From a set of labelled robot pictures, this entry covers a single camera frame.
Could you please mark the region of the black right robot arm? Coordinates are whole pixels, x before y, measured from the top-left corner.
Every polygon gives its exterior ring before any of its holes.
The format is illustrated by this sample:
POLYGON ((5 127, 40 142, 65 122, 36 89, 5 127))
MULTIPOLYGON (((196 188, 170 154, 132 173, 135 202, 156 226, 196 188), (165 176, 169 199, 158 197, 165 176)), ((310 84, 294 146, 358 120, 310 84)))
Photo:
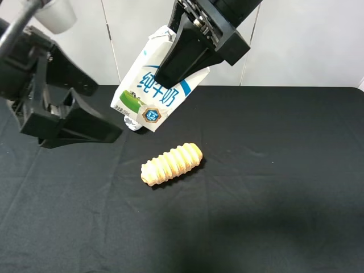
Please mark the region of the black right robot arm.
POLYGON ((238 62, 250 46, 237 28, 260 3, 175 1, 168 26, 176 38, 155 74, 156 82, 171 88, 206 67, 238 62))

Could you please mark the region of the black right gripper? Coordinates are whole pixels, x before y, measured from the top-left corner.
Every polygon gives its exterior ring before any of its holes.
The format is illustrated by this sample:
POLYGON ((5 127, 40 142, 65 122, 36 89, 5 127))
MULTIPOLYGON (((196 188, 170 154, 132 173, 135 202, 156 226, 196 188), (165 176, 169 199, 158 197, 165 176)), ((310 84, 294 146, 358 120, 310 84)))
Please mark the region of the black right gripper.
POLYGON ((250 46, 237 27, 250 14, 250 1, 174 1, 169 28, 176 39, 155 74, 171 88, 206 67, 234 65, 250 46))

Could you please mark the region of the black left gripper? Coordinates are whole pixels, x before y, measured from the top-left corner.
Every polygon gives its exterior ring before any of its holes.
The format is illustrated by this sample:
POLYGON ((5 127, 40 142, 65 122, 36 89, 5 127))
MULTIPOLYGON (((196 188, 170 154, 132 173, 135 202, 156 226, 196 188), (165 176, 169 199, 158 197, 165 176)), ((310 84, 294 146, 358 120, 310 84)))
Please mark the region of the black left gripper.
POLYGON ((42 148, 76 143, 114 143, 122 133, 110 119, 82 98, 98 84, 35 27, 21 32, 1 60, 1 97, 18 120, 20 131, 38 138, 42 148))

